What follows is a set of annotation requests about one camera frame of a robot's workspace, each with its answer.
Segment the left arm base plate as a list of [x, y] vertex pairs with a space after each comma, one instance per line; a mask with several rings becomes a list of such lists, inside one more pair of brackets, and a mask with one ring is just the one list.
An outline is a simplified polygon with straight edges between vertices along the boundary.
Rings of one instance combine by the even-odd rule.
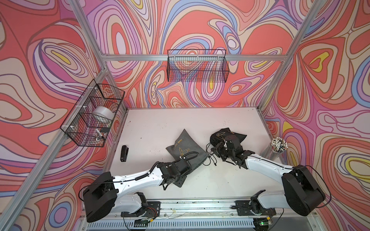
[[161, 202], [149, 201], [135, 213], [121, 212], [123, 218], [157, 218], [160, 216]]

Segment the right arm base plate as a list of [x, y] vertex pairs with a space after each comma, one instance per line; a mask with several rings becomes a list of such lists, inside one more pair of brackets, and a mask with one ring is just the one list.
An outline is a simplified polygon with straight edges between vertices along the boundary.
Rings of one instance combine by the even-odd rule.
[[235, 209], [239, 216], [274, 216], [277, 214], [274, 208], [263, 208], [258, 201], [253, 200], [237, 200], [230, 208]]

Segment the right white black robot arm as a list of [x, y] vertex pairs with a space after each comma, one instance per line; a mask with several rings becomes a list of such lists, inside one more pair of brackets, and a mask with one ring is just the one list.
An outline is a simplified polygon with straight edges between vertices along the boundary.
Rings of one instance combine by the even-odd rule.
[[300, 216], [309, 215], [326, 199], [312, 173], [306, 166], [283, 165], [244, 150], [241, 142], [245, 135], [219, 131], [211, 135], [212, 152], [222, 161], [239, 168], [259, 172], [283, 186], [280, 191], [260, 190], [251, 198], [249, 210], [260, 215], [273, 208], [290, 208]]

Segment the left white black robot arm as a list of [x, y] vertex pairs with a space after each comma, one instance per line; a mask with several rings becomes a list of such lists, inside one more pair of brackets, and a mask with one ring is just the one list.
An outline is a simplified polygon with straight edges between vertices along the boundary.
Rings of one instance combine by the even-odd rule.
[[87, 222], [101, 220], [111, 212], [139, 217], [148, 209], [141, 189], [162, 186], [166, 190], [170, 184], [181, 187], [191, 171], [190, 162], [180, 158], [173, 162], [157, 161], [149, 170], [131, 175], [112, 176], [105, 172], [79, 193]]

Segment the grey hair dryer pouch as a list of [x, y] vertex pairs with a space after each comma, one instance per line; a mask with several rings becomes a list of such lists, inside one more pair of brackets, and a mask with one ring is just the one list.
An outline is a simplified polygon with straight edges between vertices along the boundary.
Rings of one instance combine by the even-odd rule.
[[180, 157], [188, 159], [191, 166], [189, 174], [202, 165], [208, 158], [206, 151], [191, 138], [185, 129], [183, 129], [173, 145], [166, 147], [166, 150], [175, 160], [178, 160]]

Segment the black hair dryer pouch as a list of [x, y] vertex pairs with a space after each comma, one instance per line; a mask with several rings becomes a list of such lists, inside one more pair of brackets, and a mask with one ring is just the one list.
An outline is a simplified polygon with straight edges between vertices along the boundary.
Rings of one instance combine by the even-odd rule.
[[216, 147], [220, 142], [225, 140], [226, 136], [235, 135], [240, 142], [244, 141], [247, 137], [245, 134], [240, 134], [232, 132], [230, 128], [220, 129], [210, 136], [210, 143], [212, 146]]

